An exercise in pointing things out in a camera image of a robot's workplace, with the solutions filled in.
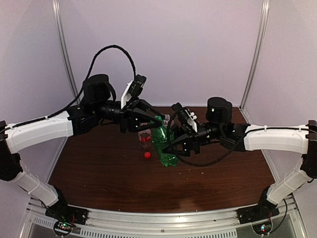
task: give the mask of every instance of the black joint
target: black joint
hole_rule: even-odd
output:
[[[0,121],[0,131],[4,130],[5,127],[6,127],[5,121],[4,120]]]
[[[129,94],[132,96],[132,98],[137,98],[142,90],[143,90],[143,84],[145,83],[145,81],[147,80],[146,77],[141,76],[141,75],[137,75],[135,76],[132,84],[130,85],[128,92]]]
[[[308,128],[310,130],[316,131],[317,132],[317,121],[315,120],[309,120],[307,124]]]
[[[5,141],[5,135],[0,134],[0,180],[11,181],[20,172],[23,172],[20,166],[20,155],[11,154]]]

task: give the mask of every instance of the robotic arm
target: robotic arm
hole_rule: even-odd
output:
[[[145,81],[146,77],[137,75],[128,83],[121,101],[116,101],[108,76],[94,75],[83,82],[84,97],[80,105],[41,120],[8,125],[1,121],[0,179],[15,183],[39,198],[47,209],[47,215],[63,222],[72,223],[75,220],[78,224],[85,224],[87,210],[68,206],[57,187],[40,181],[26,168],[22,168],[18,152],[44,141],[87,133],[105,119],[118,124],[123,133],[126,130],[138,132],[161,126],[161,121],[152,115],[164,115],[138,98]]]
[[[190,156],[190,152],[200,153],[200,146],[220,143],[229,151],[216,160],[222,160],[231,151],[283,150],[302,154],[295,168],[284,178],[267,187],[256,206],[238,210],[241,224],[268,219],[278,215],[278,203],[286,196],[299,189],[304,183],[317,178],[317,122],[310,120],[306,125],[290,127],[268,127],[250,124],[234,124],[232,104],[223,98],[210,98],[206,119],[199,124],[196,116],[179,103],[172,106],[175,111],[171,120],[178,116],[180,126],[171,123],[167,127],[169,146],[165,153],[174,153],[180,160],[190,165],[207,166],[213,164],[192,164],[180,156]],[[173,131],[175,139],[170,141],[169,131]]]

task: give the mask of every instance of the wooden table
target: wooden table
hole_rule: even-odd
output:
[[[200,122],[206,108],[190,108]],[[170,108],[159,108],[170,113]],[[233,110],[233,122],[243,123]],[[69,204],[124,212],[189,212],[230,208],[258,202],[274,182],[261,151],[233,152],[210,167],[191,167],[179,161],[165,168],[154,149],[144,158],[134,133],[119,126],[98,126],[68,139],[50,183],[59,187]],[[189,161],[205,163],[226,152],[219,145],[201,147]]]

